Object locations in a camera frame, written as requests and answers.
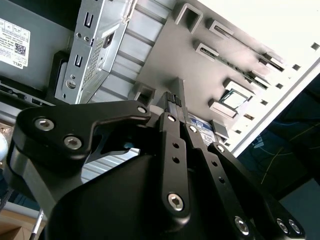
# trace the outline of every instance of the white panel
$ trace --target white panel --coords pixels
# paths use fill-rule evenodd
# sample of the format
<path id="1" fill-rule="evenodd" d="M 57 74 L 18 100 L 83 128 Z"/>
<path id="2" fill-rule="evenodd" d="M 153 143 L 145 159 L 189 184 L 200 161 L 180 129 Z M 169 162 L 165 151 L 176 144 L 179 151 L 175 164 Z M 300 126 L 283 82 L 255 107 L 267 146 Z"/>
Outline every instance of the white panel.
<path id="1" fill-rule="evenodd" d="M 134 11 L 128 29 L 143 36 L 144 38 L 156 41 L 163 25 L 150 17 Z"/>
<path id="2" fill-rule="evenodd" d="M 112 72 L 119 73 L 131 80 L 136 80 L 136 78 L 138 77 L 137 72 L 132 71 L 129 68 L 126 68 L 125 66 L 116 62 L 113 64 Z"/>
<path id="3" fill-rule="evenodd" d="M 317 30 L 320 22 L 320 1 L 199 0 L 199 2 L 293 64 L 307 61 L 309 57 L 315 58 L 310 48 L 314 42 L 320 42 L 320 31 Z"/>
<path id="4" fill-rule="evenodd" d="M 98 90 L 96 91 L 94 97 L 92 98 L 92 100 L 95 103 L 102 103 L 102 102 L 115 102 L 115 101 L 122 101 L 123 99 L 116 97 L 108 92 L 102 91 L 102 90 Z"/>
<path id="5" fill-rule="evenodd" d="M 152 0 L 138 0 L 137 5 L 163 19 L 167 19 L 171 12 L 169 8 L 164 7 L 163 5 Z"/>
<path id="6" fill-rule="evenodd" d="M 148 44 L 125 34 L 123 37 L 122 44 L 120 46 L 120 51 L 134 57 L 142 62 L 147 60 L 147 57 L 151 51 L 152 47 Z"/>
<path id="7" fill-rule="evenodd" d="M 127 98 L 133 84 L 110 74 L 102 86 Z"/>
<path id="8" fill-rule="evenodd" d="M 130 61 L 130 60 L 126 59 L 125 57 L 122 57 L 119 55 L 116 56 L 115 62 L 122 65 L 122 66 L 125 66 L 126 68 L 128 68 L 136 73 L 140 73 L 140 71 L 142 69 L 142 66 L 140 66 L 139 64 L 137 64 L 133 61 Z"/>

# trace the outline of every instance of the mounting hole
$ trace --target mounting hole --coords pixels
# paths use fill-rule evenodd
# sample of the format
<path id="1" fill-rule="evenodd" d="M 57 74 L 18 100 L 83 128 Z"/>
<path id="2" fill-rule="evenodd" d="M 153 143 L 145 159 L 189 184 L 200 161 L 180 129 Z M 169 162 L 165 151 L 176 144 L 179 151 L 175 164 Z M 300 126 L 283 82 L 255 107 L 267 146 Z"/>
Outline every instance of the mounting hole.
<path id="1" fill-rule="evenodd" d="M 318 44 L 318 43 L 316 43 L 316 42 L 314 42 L 312 45 L 311 45 L 311 48 L 313 49 L 313 50 L 318 50 L 319 48 L 320 48 L 320 45 Z"/>
<path id="2" fill-rule="evenodd" d="M 219 181 L 220 181 L 220 183 L 222 183 L 222 184 L 225 183 L 225 180 L 224 180 L 222 177 L 219 177 Z"/>
<path id="3" fill-rule="evenodd" d="M 70 88 L 70 89 L 75 89 L 76 88 L 76 82 L 75 81 L 73 81 L 73 80 L 68 80 L 68 81 L 66 81 L 66 86 L 68 87 L 68 88 Z"/>
<path id="4" fill-rule="evenodd" d="M 299 66 L 298 64 L 295 64 L 295 65 L 292 66 L 292 68 L 294 70 L 298 71 L 301 68 L 301 66 Z"/>
<path id="5" fill-rule="evenodd" d="M 142 107 L 142 106 L 138 106 L 138 111 L 139 111 L 140 113 L 143 113 L 143 114 L 145 114 L 145 113 L 147 112 L 147 110 L 146 110 L 144 107 Z"/>
<path id="6" fill-rule="evenodd" d="M 179 158 L 177 158 L 177 157 L 175 157 L 175 156 L 172 158 L 172 160 L 173 160 L 176 164 L 180 163 Z"/>

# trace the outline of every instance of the cable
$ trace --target cable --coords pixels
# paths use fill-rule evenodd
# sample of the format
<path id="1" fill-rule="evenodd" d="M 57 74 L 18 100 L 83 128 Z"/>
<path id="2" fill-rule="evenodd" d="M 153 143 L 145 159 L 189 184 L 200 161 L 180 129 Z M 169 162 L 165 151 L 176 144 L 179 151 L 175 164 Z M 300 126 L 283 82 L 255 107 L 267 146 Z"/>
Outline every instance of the cable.
<path id="1" fill-rule="evenodd" d="M 0 212 L 4 209 L 5 205 L 7 204 L 8 200 L 13 192 L 14 192 L 14 190 L 11 187 L 8 187 L 5 195 L 3 196 L 3 198 L 1 198 Z"/>
<path id="2" fill-rule="evenodd" d="M 278 154 L 279 154 L 283 149 L 284 149 L 284 148 L 281 147 L 281 148 L 279 149 L 279 151 L 276 153 L 276 155 L 274 155 L 274 157 L 272 158 L 272 160 L 271 160 L 271 162 L 270 162 L 268 168 L 266 169 L 265 174 L 264 174 L 264 176 L 263 176 L 263 178 L 262 178 L 261 184 L 264 183 L 264 180 L 265 180 L 265 178 L 266 178 L 266 176 L 267 176 L 267 174 L 268 174 L 268 171 L 269 171 L 272 163 L 274 162 L 275 158 L 278 156 Z"/>
<path id="3" fill-rule="evenodd" d="M 302 134 L 304 134 L 304 133 L 308 132 L 309 130 L 313 129 L 315 126 L 318 126 L 318 125 L 320 125 L 320 122 L 319 122 L 319 123 L 317 123 L 316 125 L 312 126 L 312 127 L 309 127 L 307 130 L 304 130 L 303 132 L 301 132 L 301 133 L 299 133 L 299 134 L 295 135 L 294 137 L 292 137 L 292 138 L 289 140 L 289 142 L 290 142 L 290 141 L 292 141 L 292 140 L 294 140 L 294 139 L 296 139 L 296 138 L 297 138 L 297 137 L 299 137 L 300 135 L 302 135 Z M 279 151 L 276 153 L 276 155 L 274 155 L 274 157 L 272 158 L 272 160 L 271 160 L 271 162 L 270 162 L 270 164 L 269 164 L 268 168 L 267 168 L 267 169 L 266 169 L 266 171 L 265 171 L 265 174 L 264 174 L 264 176 L 263 176 L 263 179 L 262 179 L 262 181 L 261 181 L 261 184 L 263 184 L 263 182 L 264 182 L 264 180 L 265 180 L 265 178 L 266 178 L 266 176 L 267 176 L 267 174 L 268 174 L 268 171 L 269 171 L 269 169 L 270 169 L 270 167 L 271 167 L 272 163 L 274 162 L 275 158 L 279 155 L 279 153 L 280 153 L 283 149 L 284 149 L 284 148 L 283 148 L 283 147 L 281 147 L 281 148 L 279 149 Z"/>
<path id="4" fill-rule="evenodd" d="M 275 156 L 275 154 L 268 152 L 267 150 L 263 149 L 262 147 L 257 147 L 258 149 L 261 149 L 262 151 L 264 151 L 267 154 L 270 154 L 272 156 Z M 288 153 L 283 153 L 283 154 L 278 154 L 278 156 L 286 156 L 286 155 L 290 155 L 293 154 L 293 152 L 288 152 Z"/>
<path id="5" fill-rule="evenodd" d="M 315 146 L 315 147 L 311 147 L 311 148 L 309 148 L 310 150 L 311 149 L 320 149 L 320 146 Z"/>
<path id="6" fill-rule="evenodd" d="M 303 132 L 299 133 L 298 135 L 295 135 L 293 138 L 291 138 L 291 139 L 289 140 L 289 142 L 290 142 L 290 141 L 292 141 L 292 140 L 294 140 L 294 139 L 296 139 L 296 138 L 297 138 L 297 137 L 299 137 L 300 135 L 302 135 L 302 134 L 304 134 L 304 133 L 308 132 L 309 130 L 313 129 L 314 127 L 316 127 L 316 126 L 318 126 L 318 125 L 320 125 L 320 122 L 319 122 L 319 123 L 317 123 L 317 124 L 316 124 L 316 125 L 314 125 L 314 126 L 309 127 L 307 130 L 305 130 L 305 131 L 303 131 Z"/>
<path id="7" fill-rule="evenodd" d="M 299 124 L 300 122 L 293 122 L 293 123 L 282 123 L 282 122 L 279 122 L 279 121 L 273 121 L 273 123 L 275 124 L 279 124 L 279 125 L 283 125 L 283 126 L 292 126 L 292 125 L 296 125 L 296 124 Z"/>

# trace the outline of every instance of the ventilation hole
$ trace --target ventilation hole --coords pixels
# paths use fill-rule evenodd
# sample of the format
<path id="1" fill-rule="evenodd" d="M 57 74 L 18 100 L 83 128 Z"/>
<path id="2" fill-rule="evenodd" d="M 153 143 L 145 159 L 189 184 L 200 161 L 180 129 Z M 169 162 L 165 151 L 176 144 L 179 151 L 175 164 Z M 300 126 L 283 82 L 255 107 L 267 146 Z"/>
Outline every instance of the ventilation hole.
<path id="1" fill-rule="evenodd" d="M 298 71 L 301 67 L 297 64 L 293 65 L 292 67 L 294 70 Z"/>
<path id="2" fill-rule="evenodd" d="M 245 115 L 243 115 L 245 118 L 247 118 L 247 119 L 249 119 L 249 120 L 253 120 L 253 119 L 255 119 L 253 116 L 250 116 L 249 114 L 245 114 Z"/>
<path id="3" fill-rule="evenodd" d="M 175 156 L 172 158 L 172 160 L 173 160 L 176 164 L 180 163 L 179 158 L 177 158 L 177 157 L 175 157 Z"/>
<path id="4" fill-rule="evenodd" d="M 278 83 L 277 85 L 275 85 L 278 89 L 282 89 L 283 85 L 281 85 L 280 83 Z"/>
<path id="5" fill-rule="evenodd" d="M 314 42 L 314 43 L 311 45 L 311 48 L 314 49 L 314 50 L 316 50 L 316 51 L 319 49 L 319 47 L 320 47 L 320 45 L 317 44 L 316 42 Z"/>
<path id="6" fill-rule="evenodd" d="M 225 180 L 224 180 L 222 177 L 219 177 L 219 181 L 220 181 L 220 183 L 222 183 L 222 184 L 225 183 Z"/>
<path id="7" fill-rule="evenodd" d="M 267 105 L 268 104 L 268 102 L 267 101 L 265 101 L 265 100 L 261 100 L 261 102 L 260 102 L 261 104 L 263 104 L 263 105 Z"/>

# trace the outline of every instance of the black surface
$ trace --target black surface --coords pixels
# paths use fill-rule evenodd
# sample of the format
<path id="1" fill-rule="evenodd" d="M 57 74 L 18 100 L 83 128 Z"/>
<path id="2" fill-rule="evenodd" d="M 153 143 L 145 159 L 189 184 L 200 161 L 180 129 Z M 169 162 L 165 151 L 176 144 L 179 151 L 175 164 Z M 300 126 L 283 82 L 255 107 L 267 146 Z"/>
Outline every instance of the black surface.
<path id="1" fill-rule="evenodd" d="M 45 93 L 45 100 L 54 105 L 67 104 L 64 101 L 61 101 L 55 98 L 55 94 L 56 94 L 59 74 L 61 71 L 61 65 L 63 63 L 67 63 L 69 61 L 69 57 L 70 57 L 70 54 L 63 51 L 57 52 L 53 57 L 49 85 Z"/>
<path id="2" fill-rule="evenodd" d="M 9 0 L 71 31 L 75 31 L 81 0 Z"/>
<path id="3" fill-rule="evenodd" d="M 200 133 L 171 121 L 168 112 L 148 126 L 150 113 L 138 107 L 143 106 L 137 101 L 120 101 L 30 108 L 19 114 L 6 164 L 11 166 L 18 156 L 21 166 L 37 171 L 29 176 L 18 169 L 36 197 L 43 191 L 63 193 L 49 216 L 46 239 L 305 239 L 299 223 L 254 183 L 230 152 L 220 154 L 214 145 L 210 151 L 215 154 L 208 152 Z M 51 119 L 55 128 L 36 129 L 39 117 Z M 104 135 L 94 143 L 97 129 Z M 63 139 L 69 135 L 81 139 L 82 147 L 67 149 Z M 100 153 L 96 159 L 128 146 L 139 146 L 140 155 L 80 187 L 73 182 L 92 152 Z M 12 177 L 6 178 L 10 185 Z M 43 183 L 41 189 L 35 180 Z M 169 204 L 170 193 L 183 199 L 181 211 Z M 236 216 L 247 224 L 248 236 L 237 229 Z M 287 224 L 288 234 L 277 218 Z M 295 234 L 289 219 L 302 234 Z"/>

